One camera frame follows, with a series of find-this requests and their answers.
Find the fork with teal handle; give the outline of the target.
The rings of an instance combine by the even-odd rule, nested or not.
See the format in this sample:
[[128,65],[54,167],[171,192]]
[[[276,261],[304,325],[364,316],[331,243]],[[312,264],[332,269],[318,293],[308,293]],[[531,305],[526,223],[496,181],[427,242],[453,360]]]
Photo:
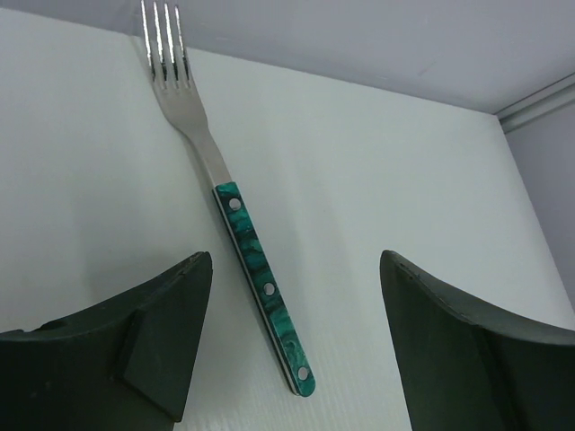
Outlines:
[[140,16],[147,67],[160,109],[190,142],[208,176],[287,384],[295,395],[309,397],[316,388],[314,374],[240,188],[210,132],[183,40],[181,8],[168,1],[143,1]]

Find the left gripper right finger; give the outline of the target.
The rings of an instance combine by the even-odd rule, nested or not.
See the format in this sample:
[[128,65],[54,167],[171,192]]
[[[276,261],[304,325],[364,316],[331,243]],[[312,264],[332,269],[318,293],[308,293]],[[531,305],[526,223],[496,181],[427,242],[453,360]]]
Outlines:
[[414,430],[572,430],[574,332],[384,251],[380,279]]

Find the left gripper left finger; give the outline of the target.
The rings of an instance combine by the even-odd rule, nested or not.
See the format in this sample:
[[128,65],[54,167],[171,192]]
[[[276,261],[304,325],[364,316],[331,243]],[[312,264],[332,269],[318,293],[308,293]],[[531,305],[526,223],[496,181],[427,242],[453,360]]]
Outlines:
[[3,333],[2,429],[173,429],[211,283],[212,259],[202,251],[80,312]]

